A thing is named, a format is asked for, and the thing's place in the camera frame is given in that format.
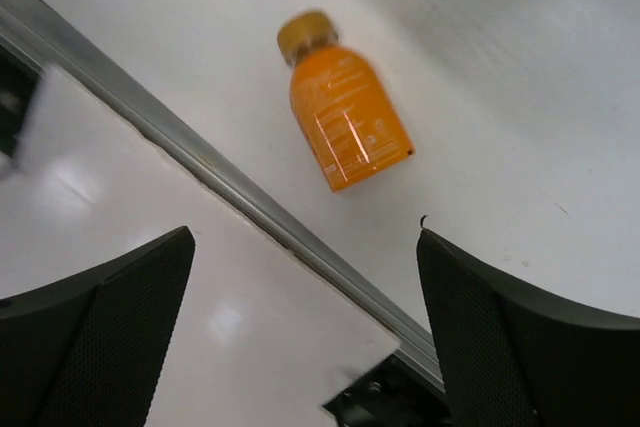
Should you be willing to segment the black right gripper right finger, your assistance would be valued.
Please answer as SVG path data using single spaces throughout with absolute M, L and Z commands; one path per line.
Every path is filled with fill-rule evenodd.
M 638 318 L 543 290 L 427 228 L 417 261 L 454 425 L 638 425 Z

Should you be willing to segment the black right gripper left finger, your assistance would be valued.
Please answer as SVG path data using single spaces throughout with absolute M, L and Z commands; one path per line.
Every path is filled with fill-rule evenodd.
M 2 425 L 144 425 L 194 253 L 182 226 L 3 299 Z

